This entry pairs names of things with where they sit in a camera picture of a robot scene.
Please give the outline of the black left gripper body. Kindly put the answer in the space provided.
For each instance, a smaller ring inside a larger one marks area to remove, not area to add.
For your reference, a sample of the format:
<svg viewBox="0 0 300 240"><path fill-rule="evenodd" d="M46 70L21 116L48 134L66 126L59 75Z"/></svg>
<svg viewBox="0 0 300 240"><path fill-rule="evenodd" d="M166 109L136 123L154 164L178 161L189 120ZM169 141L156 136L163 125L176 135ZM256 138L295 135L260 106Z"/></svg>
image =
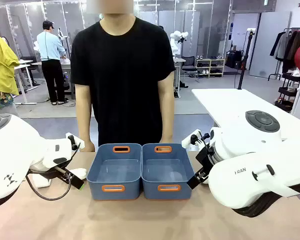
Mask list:
<svg viewBox="0 0 300 240"><path fill-rule="evenodd" d="M68 164L72 161L72 157L67 159L65 157L55 158L49 160L48 163L52 164L51 167L45 166L41 162L41 166L32 165L28 170L29 174L39 174L46 179L59 178L60 180L68 180L72 178L73 174L67 169Z"/></svg>

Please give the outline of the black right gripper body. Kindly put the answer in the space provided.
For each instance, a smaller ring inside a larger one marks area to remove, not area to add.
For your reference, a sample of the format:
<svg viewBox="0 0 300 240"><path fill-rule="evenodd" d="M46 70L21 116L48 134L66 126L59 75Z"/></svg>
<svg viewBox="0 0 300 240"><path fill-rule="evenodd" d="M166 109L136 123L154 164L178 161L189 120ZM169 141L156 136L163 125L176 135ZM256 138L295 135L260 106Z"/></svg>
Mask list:
<svg viewBox="0 0 300 240"><path fill-rule="evenodd" d="M196 172L197 175L208 175L215 165L212 160L212 156L215 154L212 147L204 147L196 155L196 160L202 165L202 167Z"/></svg>

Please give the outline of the person's right hand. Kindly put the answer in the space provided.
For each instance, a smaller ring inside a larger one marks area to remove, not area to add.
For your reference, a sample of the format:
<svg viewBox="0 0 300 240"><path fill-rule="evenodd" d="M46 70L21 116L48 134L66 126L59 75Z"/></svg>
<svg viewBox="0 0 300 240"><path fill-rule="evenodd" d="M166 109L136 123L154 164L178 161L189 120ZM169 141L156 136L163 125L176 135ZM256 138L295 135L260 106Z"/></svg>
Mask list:
<svg viewBox="0 0 300 240"><path fill-rule="evenodd" d="M95 145L91 140L87 140L84 142L84 148L81 148L80 152L95 152Z"/></svg>

